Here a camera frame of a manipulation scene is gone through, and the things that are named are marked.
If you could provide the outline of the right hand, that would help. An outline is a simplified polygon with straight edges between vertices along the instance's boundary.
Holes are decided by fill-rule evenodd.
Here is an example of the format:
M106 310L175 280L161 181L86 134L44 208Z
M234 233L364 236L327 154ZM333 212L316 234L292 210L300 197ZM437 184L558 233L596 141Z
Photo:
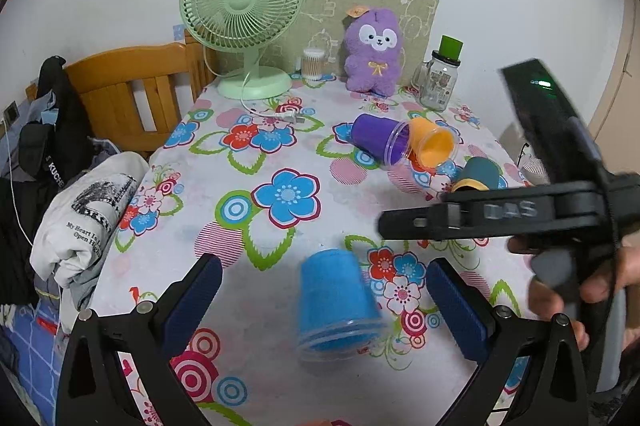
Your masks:
M615 290L624 289L627 294L626 330L624 333L623 353L629 354L639 348L639 247L623 239L623 246L617 252ZM579 288L585 302L605 301L610 292L611 269L606 265L590 276ZM528 308L539 319L549 321L555 313L564 310L564 301L553 289L532 279L527 294Z

